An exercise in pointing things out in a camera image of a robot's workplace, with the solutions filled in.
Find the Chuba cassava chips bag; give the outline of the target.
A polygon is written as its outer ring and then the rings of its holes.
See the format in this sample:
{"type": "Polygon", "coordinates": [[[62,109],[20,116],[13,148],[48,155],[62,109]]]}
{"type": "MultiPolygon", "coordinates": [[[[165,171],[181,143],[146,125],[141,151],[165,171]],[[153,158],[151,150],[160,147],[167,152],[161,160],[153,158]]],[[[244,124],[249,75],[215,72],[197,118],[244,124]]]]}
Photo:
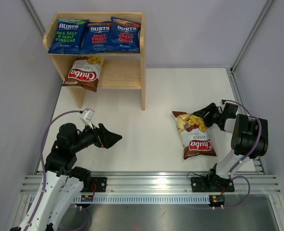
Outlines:
{"type": "Polygon", "coordinates": [[[77,56],[62,86],[80,86],[97,92],[104,61],[101,55],[77,56]]]}
{"type": "Polygon", "coordinates": [[[183,159],[193,156],[216,156],[203,119],[194,114],[173,111],[177,132],[184,150],[183,159]]]}

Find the Burts spicy chilli bag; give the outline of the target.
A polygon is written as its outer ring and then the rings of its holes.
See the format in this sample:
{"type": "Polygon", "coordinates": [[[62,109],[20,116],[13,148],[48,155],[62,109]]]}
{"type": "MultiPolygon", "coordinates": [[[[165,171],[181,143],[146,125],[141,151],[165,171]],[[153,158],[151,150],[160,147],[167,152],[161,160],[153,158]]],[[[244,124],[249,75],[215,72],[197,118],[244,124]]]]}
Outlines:
{"type": "Polygon", "coordinates": [[[80,54],[109,52],[111,22],[88,23],[80,54]]]}
{"type": "Polygon", "coordinates": [[[108,49],[111,52],[140,53],[139,22],[120,17],[111,17],[110,40],[108,49]]]}

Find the Burts sea salt vinegar bag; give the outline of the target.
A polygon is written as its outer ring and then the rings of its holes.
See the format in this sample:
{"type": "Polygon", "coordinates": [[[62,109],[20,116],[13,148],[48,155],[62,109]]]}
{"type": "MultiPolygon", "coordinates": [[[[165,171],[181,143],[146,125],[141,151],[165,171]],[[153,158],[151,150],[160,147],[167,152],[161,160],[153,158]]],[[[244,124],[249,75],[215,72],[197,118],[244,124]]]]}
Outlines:
{"type": "Polygon", "coordinates": [[[88,22],[88,20],[58,19],[56,34],[48,53],[79,54],[88,22]]]}

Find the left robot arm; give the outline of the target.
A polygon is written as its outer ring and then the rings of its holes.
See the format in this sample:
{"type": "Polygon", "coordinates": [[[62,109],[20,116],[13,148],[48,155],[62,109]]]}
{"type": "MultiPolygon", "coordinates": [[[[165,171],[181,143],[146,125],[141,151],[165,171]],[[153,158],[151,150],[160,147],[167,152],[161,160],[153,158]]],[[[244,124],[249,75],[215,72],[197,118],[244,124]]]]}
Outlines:
{"type": "Polygon", "coordinates": [[[94,128],[86,126],[82,131],[73,123],[63,124],[43,166],[35,199],[25,218],[12,230],[57,230],[76,195],[96,188],[91,172],[75,166],[76,154],[91,145],[109,149],[121,139],[121,135],[108,131],[102,123],[94,128]]]}

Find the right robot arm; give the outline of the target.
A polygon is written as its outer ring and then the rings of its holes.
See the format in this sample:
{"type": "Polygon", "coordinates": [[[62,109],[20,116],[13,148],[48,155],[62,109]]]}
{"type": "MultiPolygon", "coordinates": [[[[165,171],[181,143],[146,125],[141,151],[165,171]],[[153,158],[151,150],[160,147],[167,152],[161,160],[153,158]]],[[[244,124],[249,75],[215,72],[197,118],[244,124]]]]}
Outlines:
{"type": "Polygon", "coordinates": [[[194,193],[234,192],[234,173],[249,160],[264,156],[268,150],[268,121],[252,116],[249,111],[238,113],[241,104],[232,100],[222,100],[220,106],[214,103],[195,111],[206,127],[216,124],[220,130],[230,132],[231,150],[227,156],[215,164],[205,176],[191,177],[194,193]]]}

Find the wooden two-tier shelf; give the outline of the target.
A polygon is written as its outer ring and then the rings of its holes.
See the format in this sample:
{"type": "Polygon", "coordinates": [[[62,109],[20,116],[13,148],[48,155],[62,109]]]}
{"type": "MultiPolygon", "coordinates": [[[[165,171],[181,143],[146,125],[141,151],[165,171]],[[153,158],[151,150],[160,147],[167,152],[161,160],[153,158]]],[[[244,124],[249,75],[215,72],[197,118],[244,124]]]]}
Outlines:
{"type": "Polygon", "coordinates": [[[140,53],[105,53],[98,87],[103,89],[134,89],[141,91],[141,109],[146,109],[146,14],[144,12],[56,12],[44,36],[48,51],[56,34],[58,19],[88,19],[91,22],[109,21],[112,16],[141,23],[140,53]]]}

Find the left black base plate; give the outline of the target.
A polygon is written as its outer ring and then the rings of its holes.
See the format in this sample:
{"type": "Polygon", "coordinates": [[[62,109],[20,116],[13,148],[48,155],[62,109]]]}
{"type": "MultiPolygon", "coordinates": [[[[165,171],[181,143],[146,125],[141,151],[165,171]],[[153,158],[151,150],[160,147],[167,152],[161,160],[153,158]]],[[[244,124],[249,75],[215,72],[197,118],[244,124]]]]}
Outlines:
{"type": "Polygon", "coordinates": [[[92,177],[86,180],[86,185],[84,185],[82,192],[84,193],[104,193],[107,188],[107,178],[106,177],[92,177]]]}

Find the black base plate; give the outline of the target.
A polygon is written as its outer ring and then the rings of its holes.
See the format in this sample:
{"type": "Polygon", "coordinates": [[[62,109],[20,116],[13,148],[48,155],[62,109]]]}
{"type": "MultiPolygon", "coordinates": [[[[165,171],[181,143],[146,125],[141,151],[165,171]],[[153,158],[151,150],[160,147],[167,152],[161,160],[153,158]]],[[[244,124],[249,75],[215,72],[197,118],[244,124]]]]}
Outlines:
{"type": "Polygon", "coordinates": [[[233,182],[224,178],[210,180],[206,177],[191,177],[190,181],[194,193],[232,193],[235,191],[233,182]]]}
{"type": "Polygon", "coordinates": [[[86,180],[86,185],[84,185],[82,192],[84,193],[104,193],[107,188],[107,178],[106,177],[92,177],[86,180]]]}

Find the aluminium mounting rail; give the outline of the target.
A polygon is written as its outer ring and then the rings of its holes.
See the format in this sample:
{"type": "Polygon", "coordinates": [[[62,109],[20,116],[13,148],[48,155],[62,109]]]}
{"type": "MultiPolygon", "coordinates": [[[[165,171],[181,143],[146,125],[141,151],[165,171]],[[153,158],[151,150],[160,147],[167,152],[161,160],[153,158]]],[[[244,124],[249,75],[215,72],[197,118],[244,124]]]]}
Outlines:
{"type": "MultiPolygon", "coordinates": [[[[280,194],[278,181],[273,175],[248,174],[235,179],[234,192],[192,192],[190,178],[194,174],[93,172],[91,177],[106,177],[105,192],[79,192],[74,204],[209,204],[212,195],[245,196],[255,194],[280,194]]],[[[42,182],[41,175],[26,176],[21,193],[35,199],[42,182]]]]}

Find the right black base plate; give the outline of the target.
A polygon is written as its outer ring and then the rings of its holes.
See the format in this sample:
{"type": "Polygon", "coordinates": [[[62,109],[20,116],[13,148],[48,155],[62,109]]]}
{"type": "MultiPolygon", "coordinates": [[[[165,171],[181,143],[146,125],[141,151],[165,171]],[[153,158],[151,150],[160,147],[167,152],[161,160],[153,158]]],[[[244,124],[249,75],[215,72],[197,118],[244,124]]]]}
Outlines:
{"type": "Polygon", "coordinates": [[[190,181],[194,193],[232,193],[235,191],[233,182],[224,178],[210,180],[206,177],[191,177],[190,181]]]}

